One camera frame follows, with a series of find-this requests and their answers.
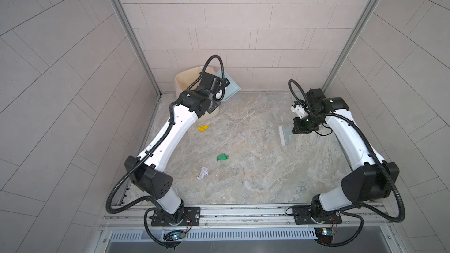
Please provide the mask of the pale green hand brush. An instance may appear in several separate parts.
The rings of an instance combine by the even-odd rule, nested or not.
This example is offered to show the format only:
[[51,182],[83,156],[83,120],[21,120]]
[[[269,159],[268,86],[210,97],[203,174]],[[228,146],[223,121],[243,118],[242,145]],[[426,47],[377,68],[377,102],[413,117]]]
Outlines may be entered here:
[[278,127],[278,131],[280,134],[280,141],[282,146],[287,146],[292,141],[293,129],[288,125],[280,125]]

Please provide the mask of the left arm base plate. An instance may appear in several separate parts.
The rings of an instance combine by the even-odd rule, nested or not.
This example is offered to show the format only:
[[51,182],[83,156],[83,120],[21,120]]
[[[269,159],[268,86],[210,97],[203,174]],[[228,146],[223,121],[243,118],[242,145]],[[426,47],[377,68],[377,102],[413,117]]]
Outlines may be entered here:
[[163,209],[157,209],[151,216],[152,227],[182,227],[198,226],[200,219],[200,207],[181,206],[175,214],[169,214]]

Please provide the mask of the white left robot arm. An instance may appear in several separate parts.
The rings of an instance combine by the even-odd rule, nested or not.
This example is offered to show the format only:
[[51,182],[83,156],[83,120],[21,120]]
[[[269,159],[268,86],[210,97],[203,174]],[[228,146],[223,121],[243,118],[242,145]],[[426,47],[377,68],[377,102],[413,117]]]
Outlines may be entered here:
[[[168,161],[188,129],[206,113],[216,110],[230,84],[225,75],[216,76],[206,70],[212,60],[223,61],[219,55],[209,57],[199,73],[199,77],[169,105],[169,119],[152,142],[138,154],[125,161],[126,174],[118,181],[109,194],[105,209],[109,214],[118,214],[132,206],[150,201],[170,224],[178,224],[183,219],[185,204],[172,190],[173,179],[164,172]],[[146,196],[113,208],[112,200],[119,188],[127,181],[136,185]]]

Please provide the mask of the pale green dustpan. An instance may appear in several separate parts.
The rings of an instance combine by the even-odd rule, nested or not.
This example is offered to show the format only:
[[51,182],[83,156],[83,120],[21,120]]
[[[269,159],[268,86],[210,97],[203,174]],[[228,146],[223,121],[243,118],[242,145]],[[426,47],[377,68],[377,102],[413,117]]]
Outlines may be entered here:
[[225,90],[225,96],[222,99],[222,101],[227,101],[229,100],[231,97],[233,97],[237,92],[239,92],[241,90],[241,88],[239,87],[239,85],[233,80],[233,78],[231,77],[231,75],[229,75],[226,71],[224,73],[225,78],[228,79],[228,81],[230,82],[230,84],[226,87]]

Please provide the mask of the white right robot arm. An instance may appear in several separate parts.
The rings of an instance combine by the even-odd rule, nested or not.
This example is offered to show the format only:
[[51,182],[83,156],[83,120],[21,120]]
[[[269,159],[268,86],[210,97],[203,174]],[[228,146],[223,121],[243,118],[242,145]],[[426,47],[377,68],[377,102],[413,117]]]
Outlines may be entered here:
[[[405,219],[405,205],[395,182],[400,170],[394,162],[386,162],[370,144],[357,126],[349,106],[343,98],[326,98],[321,89],[304,91],[298,82],[288,81],[291,89],[296,86],[301,97],[295,96],[291,107],[297,114],[294,118],[293,134],[318,132],[320,126],[329,128],[341,145],[351,172],[338,187],[316,195],[311,203],[311,215],[316,221],[333,212],[344,212],[355,207],[365,207],[391,222],[400,223]],[[384,199],[394,195],[398,215],[389,216],[368,201]]]

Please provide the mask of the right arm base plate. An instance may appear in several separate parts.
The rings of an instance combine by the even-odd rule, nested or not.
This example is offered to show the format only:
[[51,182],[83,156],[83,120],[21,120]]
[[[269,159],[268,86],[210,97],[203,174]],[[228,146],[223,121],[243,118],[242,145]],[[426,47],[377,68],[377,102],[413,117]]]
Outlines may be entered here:
[[294,218],[296,225],[342,224],[340,212],[326,212],[320,207],[292,206],[285,213]]

